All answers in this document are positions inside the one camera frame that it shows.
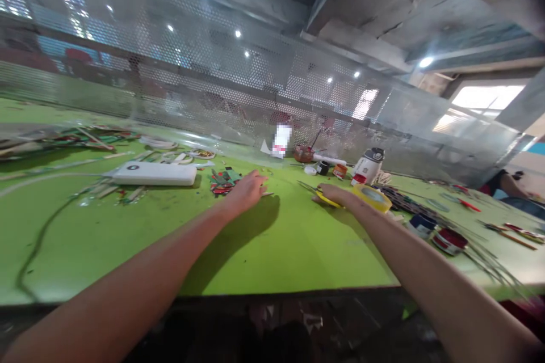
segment person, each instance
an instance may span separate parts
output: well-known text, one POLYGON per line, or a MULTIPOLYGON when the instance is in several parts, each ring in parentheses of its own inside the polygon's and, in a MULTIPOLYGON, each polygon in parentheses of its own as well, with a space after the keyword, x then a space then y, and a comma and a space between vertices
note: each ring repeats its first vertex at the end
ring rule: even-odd
POLYGON ((518 181, 524 176, 523 171, 517 171, 514 176, 511 176, 506 170, 500 170, 493 178, 488 180, 479 189, 480 192, 495 197, 498 190, 505 192, 507 197, 517 197, 519 199, 529 199, 531 195, 527 193, 518 181))
MULTIPOLYGON (((121 361, 164 315, 191 266, 221 229, 259 205, 266 180, 256 170, 246 175, 225 199, 21 334, 2 362, 121 361)), ((346 208, 334 211, 349 211, 367 230, 453 362, 521 362, 539 350, 539 340, 526 327, 425 241, 351 192, 329 184, 320 187, 325 197, 346 208)))

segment yellow tape roll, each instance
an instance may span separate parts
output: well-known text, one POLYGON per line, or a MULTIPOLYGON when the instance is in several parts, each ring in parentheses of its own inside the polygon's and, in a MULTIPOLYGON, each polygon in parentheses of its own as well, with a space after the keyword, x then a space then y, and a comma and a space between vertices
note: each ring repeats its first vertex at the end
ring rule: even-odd
POLYGON ((352 187, 352 193, 381 213, 386 213, 392 206, 392 202, 388 197, 367 184, 356 184, 352 187))

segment paint jar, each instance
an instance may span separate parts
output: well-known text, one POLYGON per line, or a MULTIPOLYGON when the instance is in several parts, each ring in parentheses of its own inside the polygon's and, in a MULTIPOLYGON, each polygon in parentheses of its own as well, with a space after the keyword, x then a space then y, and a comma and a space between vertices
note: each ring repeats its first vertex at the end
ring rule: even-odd
POLYGON ((335 168, 333 169, 333 174, 337 177, 340 177, 341 179, 344 179, 347 171, 348 169, 346 168, 346 166, 343 166, 342 164, 336 164, 335 168))
POLYGON ((444 228, 431 239, 437 248, 449 255, 458 255, 466 249, 468 241, 454 230, 444 228))
POLYGON ((297 145, 294 148, 294 159, 300 163, 310 163, 314 157, 314 151, 310 146, 297 145))
POLYGON ((321 161, 316 167, 316 171, 321 176, 327 176, 329 172, 329 163, 326 161, 321 161))
POLYGON ((309 176, 316 176, 316 169, 313 166, 305 166, 305 173, 309 176))
POLYGON ((358 183, 365 184, 367 181, 367 178, 364 175, 361 175, 359 173, 356 173, 354 177, 352 178, 352 181, 350 182, 350 185, 356 185, 358 183))
POLYGON ((435 226, 437 225, 437 221, 435 221, 433 218, 428 217, 422 213, 416 214, 409 220, 409 222, 406 224, 409 231, 412 233, 415 233, 420 238, 427 240, 430 238, 430 235, 435 230, 435 226))

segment floor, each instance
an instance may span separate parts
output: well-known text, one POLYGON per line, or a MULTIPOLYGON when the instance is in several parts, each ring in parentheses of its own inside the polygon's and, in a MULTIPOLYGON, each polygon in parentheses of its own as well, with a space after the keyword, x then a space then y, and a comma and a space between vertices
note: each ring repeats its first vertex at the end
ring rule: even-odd
MULTIPOLYGON (((283 361, 449 362, 422 314, 401 319, 403 305, 408 303, 410 298, 400 288, 345 292, 337 296, 176 301, 125 361, 256 361, 257 355, 252 353, 256 344, 264 344, 260 338, 271 339, 271 334, 278 332, 275 328, 299 322, 296 325, 299 331, 289 332, 288 338, 298 347, 309 340, 309 350, 295 360, 283 361)), ((0 356, 18 334, 51 309, 0 309, 0 356)))

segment white power bank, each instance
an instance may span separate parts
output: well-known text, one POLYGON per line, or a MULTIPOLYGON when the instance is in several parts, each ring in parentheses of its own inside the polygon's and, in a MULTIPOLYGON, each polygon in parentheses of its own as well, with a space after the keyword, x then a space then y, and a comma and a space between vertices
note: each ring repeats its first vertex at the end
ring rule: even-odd
POLYGON ((112 175, 112 181, 137 185, 193 185, 196 176, 195 166, 127 162, 112 175))

